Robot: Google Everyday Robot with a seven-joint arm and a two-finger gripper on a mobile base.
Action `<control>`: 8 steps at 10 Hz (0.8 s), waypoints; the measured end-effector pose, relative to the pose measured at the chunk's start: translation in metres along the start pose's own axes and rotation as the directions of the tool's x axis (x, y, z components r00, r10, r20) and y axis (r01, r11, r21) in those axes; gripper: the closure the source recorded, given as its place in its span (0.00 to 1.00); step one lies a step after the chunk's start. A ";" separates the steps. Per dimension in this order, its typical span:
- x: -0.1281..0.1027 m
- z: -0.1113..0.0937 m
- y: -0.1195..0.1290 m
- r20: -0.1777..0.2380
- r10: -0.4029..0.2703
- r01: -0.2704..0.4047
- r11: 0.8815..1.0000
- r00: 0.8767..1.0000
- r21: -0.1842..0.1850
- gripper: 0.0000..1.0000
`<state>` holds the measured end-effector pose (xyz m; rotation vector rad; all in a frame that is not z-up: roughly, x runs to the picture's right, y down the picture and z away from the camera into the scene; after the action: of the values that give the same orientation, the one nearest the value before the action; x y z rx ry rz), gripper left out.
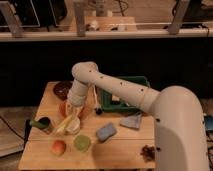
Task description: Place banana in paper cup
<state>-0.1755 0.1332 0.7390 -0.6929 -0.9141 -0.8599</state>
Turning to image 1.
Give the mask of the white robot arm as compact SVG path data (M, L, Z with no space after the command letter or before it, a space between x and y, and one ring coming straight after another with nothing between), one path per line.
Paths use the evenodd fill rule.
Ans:
M210 171L203 110L191 90L169 86L157 91L105 75L94 62L77 63L71 73L72 105L82 106L93 84L154 118L155 171Z

